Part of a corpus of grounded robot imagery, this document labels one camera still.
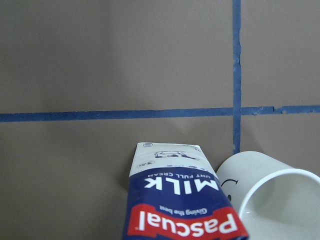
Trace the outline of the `blue white milk carton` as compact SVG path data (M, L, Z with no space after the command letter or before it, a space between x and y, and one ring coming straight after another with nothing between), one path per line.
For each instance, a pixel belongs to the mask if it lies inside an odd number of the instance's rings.
M198 145L140 142L129 172L125 240L247 240Z

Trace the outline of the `white smiley mug black handle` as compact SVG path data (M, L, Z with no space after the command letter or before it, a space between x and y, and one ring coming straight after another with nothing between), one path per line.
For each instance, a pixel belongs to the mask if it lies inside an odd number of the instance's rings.
M225 160L216 172L251 240L318 240L320 178L257 151Z

